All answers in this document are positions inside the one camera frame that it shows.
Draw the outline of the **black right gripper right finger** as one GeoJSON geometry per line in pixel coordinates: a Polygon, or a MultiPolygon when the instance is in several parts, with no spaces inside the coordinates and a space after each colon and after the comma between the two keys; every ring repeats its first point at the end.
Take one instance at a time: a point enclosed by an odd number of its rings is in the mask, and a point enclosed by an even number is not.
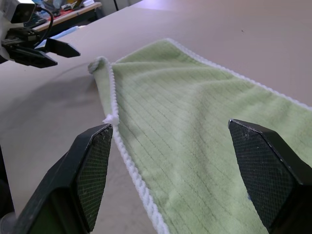
{"type": "Polygon", "coordinates": [[[270,234],[312,232],[312,169],[275,131],[228,122],[247,193],[270,234]]]}

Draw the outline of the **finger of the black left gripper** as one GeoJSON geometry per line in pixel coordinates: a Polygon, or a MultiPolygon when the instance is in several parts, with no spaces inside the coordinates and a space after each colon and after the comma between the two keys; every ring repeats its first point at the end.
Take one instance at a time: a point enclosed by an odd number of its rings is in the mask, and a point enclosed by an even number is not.
{"type": "Polygon", "coordinates": [[[51,52],[65,58],[73,58],[80,56],[80,52],[76,50],[72,45],[51,38],[48,38],[46,40],[44,51],[51,52]]]}
{"type": "Polygon", "coordinates": [[[19,46],[9,46],[6,48],[9,58],[16,63],[33,66],[37,68],[47,68],[56,66],[58,63],[46,55],[44,52],[19,46]]]}

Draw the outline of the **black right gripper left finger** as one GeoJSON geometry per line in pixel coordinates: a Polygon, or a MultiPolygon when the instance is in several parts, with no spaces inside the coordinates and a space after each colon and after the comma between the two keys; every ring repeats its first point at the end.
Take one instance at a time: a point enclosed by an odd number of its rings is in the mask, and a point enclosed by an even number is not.
{"type": "Polygon", "coordinates": [[[79,134],[45,174],[13,228],[15,234],[89,234],[106,183],[113,127],[79,134]]]}

